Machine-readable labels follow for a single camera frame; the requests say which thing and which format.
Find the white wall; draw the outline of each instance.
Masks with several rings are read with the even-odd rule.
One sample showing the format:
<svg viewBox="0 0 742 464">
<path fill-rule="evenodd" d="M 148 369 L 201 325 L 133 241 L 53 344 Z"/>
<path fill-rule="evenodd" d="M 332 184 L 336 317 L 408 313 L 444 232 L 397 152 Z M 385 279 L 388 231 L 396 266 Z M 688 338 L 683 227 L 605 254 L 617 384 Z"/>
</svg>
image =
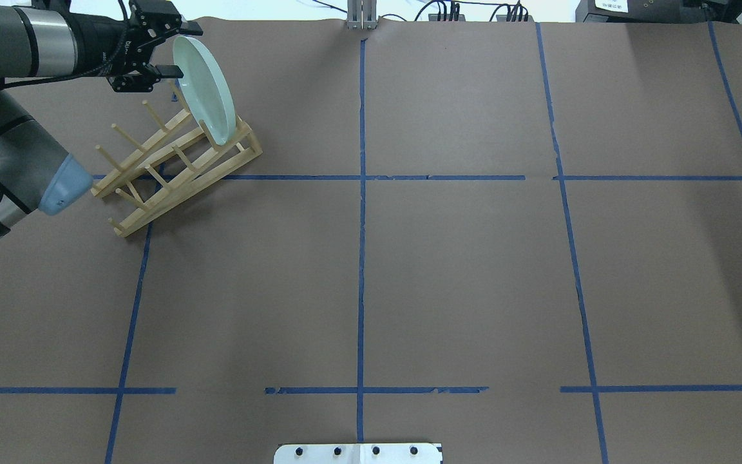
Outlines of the white wall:
<svg viewBox="0 0 742 464">
<path fill-rule="evenodd" d="M 496 0 L 482 0 L 498 3 Z M 310 0 L 173 0 L 179 11 L 188 19 L 212 15 L 223 19 L 239 20 L 315 20 L 345 18 L 345 13 L 319 6 Z M 345 0 L 324 0 L 345 9 Z M 579 0 L 525 0 L 523 4 L 536 21 L 571 23 Z M 30 4 L 30 0 L 0 0 L 0 5 Z M 424 3 L 421 0 L 377 0 L 379 15 L 395 13 L 413 20 Z M 74 12 L 108 15 L 120 18 L 120 10 L 113 0 L 73 0 Z M 431 5 L 427 12 L 436 12 Z M 468 21 L 487 21 L 494 6 L 463 5 L 461 12 Z M 427 19 L 423 13 L 421 19 Z"/>
</svg>

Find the wooden peg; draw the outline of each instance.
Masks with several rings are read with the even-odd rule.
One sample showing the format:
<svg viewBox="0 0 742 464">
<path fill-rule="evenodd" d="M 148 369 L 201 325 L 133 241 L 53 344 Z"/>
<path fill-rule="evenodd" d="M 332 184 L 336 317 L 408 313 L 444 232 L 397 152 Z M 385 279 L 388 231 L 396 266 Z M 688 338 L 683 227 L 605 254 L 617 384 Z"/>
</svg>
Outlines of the wooden peg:
<svg viewBox="0 0 742 464">
<path fill-rule="evenodd" d="M 135 197 L 132 197 L 129 193 L 127 193 L 127 191 L 124 191 L 121 188 L 117 188 L 115 190 L 115 193 L 118 194 L 120 197 L 126 199 L 128 202 L 133 203 L 133 205 L 136 206 L 136 208 L 145 209 L 145 211 L 150 209 L 147 206 L 145 206 L 145 203 L 142 203 L 140 200 L 137 200 Z"/>
<path fill-rule="evenodd" d="M 111 124 L 111 129 L 119 132 L 124 138 L 126 138 L 127 141 L 129 141 L 132 145 L 135 145 L 136 148 L 138 148 L 140 151 L 145 151 L 145 147 L 142 146 L 141 143 L 136 141 L 135 138 L 131 137 L 130 134 L 124 131 L 120 126 L 117 126 L 117 124 Z"/>
<path fill-rule="evenodd" d="M 154 121 L 156 121 L 157 126 L 159 126 L 159 129 L 162 129 L 164 132 L 170 132 L 167 127 L 165 127 L 165 123 L 162 121 L 162 118 L 159 117 L 159 114 L 153 109 L 153 107 L 150 105 L 150 103 L 147 102 L 147 100 L 142 100 L 142 105 L 145 106 L 145 109 L 147 109 L 147 112 L 150 113 L 151 117 Z"/>
<path fill-rule="evenodd" d="M 142 201 L 142 197 L 139 196 L 139 192 L 136 191 L 136 187 L 133 187 L 133 183 L 132 182 L 128 182 L 125 185 L 128 186 L 128 190 L 130 190 L 130 193 L 133 194 L 133 198 L 136 198 L 137 200 L 139 200 L 139 202 L 141 202 Z"/>
<path fill-rule="evenodd" d="M 122 224 L 116 222 L 112 217 L 108 218 L 108 222 L 111 224 L 111 226 L 114 226 L 115 229 L 118 229 L 118 231 L 124 232 L 124 227 L 122 227 Z"/>
<path fill-rule="evenodd" d="M 153 178 L 156 179 L 157 182 L 159 182 L 159 185 L 165 188 L 165 190 L 171 190 L 171 186 L 167 183 L 167 181 L 163 179 L 163 177 L 160 176 L 154 168 L 151 168 L 150 164 L 145 166 L 145 170 L 148 171 L 148 173 L 150 173 L 151 176 L 153 176 Z"/>
<path fill-rule="evenodd" d="M 113 159 L 113 157 L 111 155 L 109 155 L 109 153 L 105 149 L 103 149 L 102 145 L 97 145 L 97 151 L 99 153 L 101 153 L 101 155 L 103 157 L 105 157 L 105 159 L 107 159 L 108 162 L 111 164 L 111 166 L 113 166 L 117 171 L 121 171 L 122 170 L 122 168 L 120 167 L 119 163 L 116 162 L 116 160 Z"/>
<path fill-rule="evenodd" d="M 211 143 L 211 146 L 214 147 L 214 150 L 219 151 L 221 147 L 214 140 L 214 135 L 211 135 L 211 130 L 208 129 L 208 124 L 206 124 L 205 121 L 200 121 L 200 127 L 202 128 L 202 131 L 205 133 L 205 137 L 207 137 L 208 141 Z"/>
<path fill-rule="evenodd" d="M 188 156 L 185 156 L 185 152 L 179 148 L 179 145 L 173 144 L 171 145 L 171 148 L 173 148 L 173 151 L 175 151 L 176 155 L 179 156 L 179 159 L 182 159 L 182 162 L 185 162 L 185 166 L 188 167 L 188 170 L 196 171 L 196 166 L 194 166 L 193 162 L 188 159 Z"/>
</svg>

